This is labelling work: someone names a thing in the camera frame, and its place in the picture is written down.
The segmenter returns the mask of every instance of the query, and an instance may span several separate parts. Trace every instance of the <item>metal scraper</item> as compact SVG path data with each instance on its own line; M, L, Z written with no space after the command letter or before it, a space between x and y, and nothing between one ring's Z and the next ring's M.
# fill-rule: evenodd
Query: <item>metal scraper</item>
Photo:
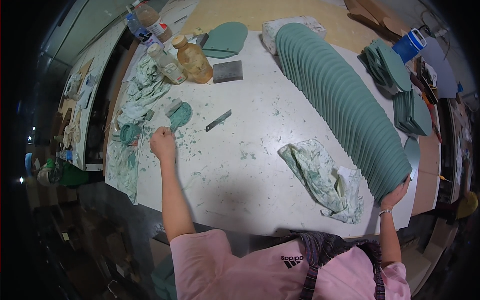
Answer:
M210 124L207 125L207 128L205 129L207 132L209 132L212 128L217 126L219 123L225 121L226 118L230 117L232 115L232 110L229 109L226 113L221 115L219 118L217 118L215 121L211 122Z

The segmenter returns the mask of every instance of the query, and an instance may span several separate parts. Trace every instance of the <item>pink t-shirt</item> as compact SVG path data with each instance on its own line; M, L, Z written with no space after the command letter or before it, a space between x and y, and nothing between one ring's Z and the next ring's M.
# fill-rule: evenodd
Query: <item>pink t-shirt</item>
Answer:
M242 258L232 255L219 229L178 236L170 247L179 300L298 300L309 269L301 239ZM402 263L386 267L382 277L387 299L410 299ZM358 247L318 270L313 299L375 299L374 295L372 263Z

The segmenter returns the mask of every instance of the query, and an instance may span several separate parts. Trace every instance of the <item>hand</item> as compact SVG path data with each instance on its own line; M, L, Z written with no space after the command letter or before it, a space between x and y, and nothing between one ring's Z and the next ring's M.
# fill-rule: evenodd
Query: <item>hand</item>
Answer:
M169 127L159 127L150 139L150 149L160 163L175 162L175 135Z
M380 204L380 210L390 209L402 200L403 196L407 193L408 185L410 184L410 174L407 175L407 180L404 183L399 184L393 191L391 191L382 200Z

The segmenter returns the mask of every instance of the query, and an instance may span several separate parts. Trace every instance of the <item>wristwatch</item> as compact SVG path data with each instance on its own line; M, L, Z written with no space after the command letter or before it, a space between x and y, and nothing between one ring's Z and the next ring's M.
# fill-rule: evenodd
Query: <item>wristwatch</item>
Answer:
M381 216L383 213L392 213L392 210L390 209L384 209L383 211L381 211L378 216Z

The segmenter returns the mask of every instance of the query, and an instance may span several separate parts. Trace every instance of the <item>glue bottle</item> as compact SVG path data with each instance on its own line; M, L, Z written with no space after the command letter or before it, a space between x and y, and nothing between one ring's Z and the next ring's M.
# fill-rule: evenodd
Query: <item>glue bottle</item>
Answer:
M187 79L188 74L185 68L173 55L164 51L163 45L152 44L148 47L147 53L155 60L160 72L168 77L173 84L181 84Z
M179 50L177 53L179 62L196 82L205 84L213 77L212 66L199 46L187 42L184 35L174 37L172 46Z

